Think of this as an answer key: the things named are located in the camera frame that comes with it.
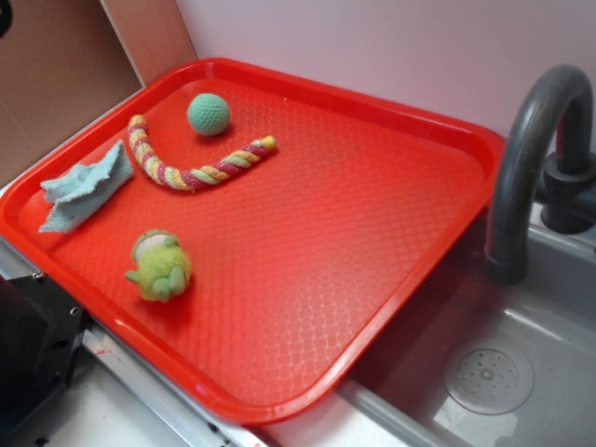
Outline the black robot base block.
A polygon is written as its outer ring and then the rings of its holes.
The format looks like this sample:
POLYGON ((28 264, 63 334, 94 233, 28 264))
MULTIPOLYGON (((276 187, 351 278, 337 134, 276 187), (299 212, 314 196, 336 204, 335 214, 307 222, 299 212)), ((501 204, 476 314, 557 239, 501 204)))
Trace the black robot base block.
POLYGON ((71 383, 85 309, 48 276, 1 279, 1 444, 71 383))

